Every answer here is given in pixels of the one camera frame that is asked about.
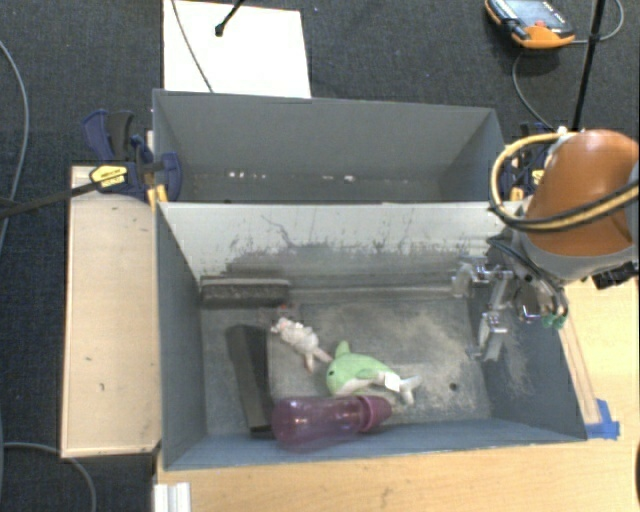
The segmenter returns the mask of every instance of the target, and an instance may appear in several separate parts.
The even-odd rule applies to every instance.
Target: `orange device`
[[[567,18],[547,0],[485,0],[489,17],[532,50],[559,48],[575,39]]]

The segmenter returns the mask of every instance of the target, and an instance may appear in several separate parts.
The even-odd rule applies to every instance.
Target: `bottle cap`
[[[367,411],[367,421],[360,432],[368,432],[391,417],[391,404],[381,396],[358,396]]]

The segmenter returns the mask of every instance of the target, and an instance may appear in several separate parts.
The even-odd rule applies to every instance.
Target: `white paper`
[[[242,6],[214,30],[231,5],[176,1],[185,33],[214,92],[310,98],[307,58],[298,11]],[[164,1],[164,87],[208,92],[182,37],[170,0]]]

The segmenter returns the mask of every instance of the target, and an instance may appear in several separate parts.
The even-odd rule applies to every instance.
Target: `bin floor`
[[[392,402],[389,424],[490,417],[480,365],[465,352],[473,336],[466,301],[302,304],[300,315],[331,355],[341,340],[347,340],[352,352],[375,357],[402,378],[422,377],[413,406],[390,391],[372,388]],[[202,311],[210,434],[246,431],[223,333],[232,325],[258,325],[258,318],[256,310]],[[325,363],[316,360],[314,373],[309,373],[302,356],[273,334],[267,339],[267,353],[274,400],[328,396]]]

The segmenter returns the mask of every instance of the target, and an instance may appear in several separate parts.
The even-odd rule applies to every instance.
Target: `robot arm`
[[[504,161],[532,143],[555,144],[533,196],[517,214],[499,194]],[[495,360],[508,334],[505,315],[561,328],[569,304],[565,284],[638,259],[638,144],[607,130],[543,134],[508,146],[493,166],[492,210],[506,227],[488,240],[482,261],[463,264],[454,278],[458,296],[489,285],[491,300],[470,355]]]
[[[608,130],[542,137],[558,141],[524,216],[504,213],[492,187],[514,248],[562,283],[637,261],[638,144]]]

